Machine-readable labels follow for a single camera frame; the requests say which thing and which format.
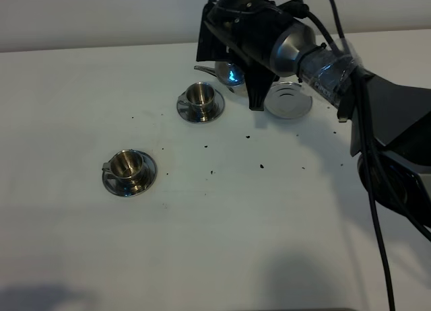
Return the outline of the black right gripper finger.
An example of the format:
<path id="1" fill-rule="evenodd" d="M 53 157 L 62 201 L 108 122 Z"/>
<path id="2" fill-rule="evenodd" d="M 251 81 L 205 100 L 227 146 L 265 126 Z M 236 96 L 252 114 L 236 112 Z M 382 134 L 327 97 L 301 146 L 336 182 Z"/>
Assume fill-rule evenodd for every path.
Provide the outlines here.
<path id="1" fill-rule="evenodd" d="M 256 57 L 232 49 L 232 60 L 244 73 L 248 94 L 248 107 L 254 111 L 264 111 L 264 101 L 272 83 L 278 75 L 271 70 L 271 52 L 263 51 Z"/>
<path id="2" fill-rule="evenodd" d="M 215 3 L 207 3 L 203 8 L 197 45 L 197 62 L 230 61 L 230 54 L 226 50 L 226 45 L 220 42 L 205 24 L 207 15 L 213 9 L 214 5 Z"/>

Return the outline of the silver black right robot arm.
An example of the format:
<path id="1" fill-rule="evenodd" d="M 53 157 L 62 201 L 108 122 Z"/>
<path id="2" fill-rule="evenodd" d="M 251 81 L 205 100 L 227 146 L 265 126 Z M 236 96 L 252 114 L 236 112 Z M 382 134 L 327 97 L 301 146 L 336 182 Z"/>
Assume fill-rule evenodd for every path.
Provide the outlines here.
<path id="1" fill-rule="evenodd" d="M 345 36 L 334 40 L 303 0 L 208 0 L 196 60 L 238 66 L 254 111 L 277 80 L 297 77 L 351 122 L 350 152 L 374 199 L 430 225 L 430 90 L 363 68 Z"/>

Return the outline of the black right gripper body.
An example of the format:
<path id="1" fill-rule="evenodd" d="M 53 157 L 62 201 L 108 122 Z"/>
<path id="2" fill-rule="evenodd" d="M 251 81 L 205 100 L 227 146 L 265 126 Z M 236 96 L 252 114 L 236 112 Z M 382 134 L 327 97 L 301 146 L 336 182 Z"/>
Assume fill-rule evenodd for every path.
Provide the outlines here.
<path id="1" fill-rule="evenodd" d="M 205 21 L 217 39 L 232 49 L 256 57 L 271 52 L 271 70 L 277 75 L 295 74 L 295 59 L 283 45 L 296 24 L 296 0 L 277 5 L 271 0 L 208 0 L 215 3 Z"/>

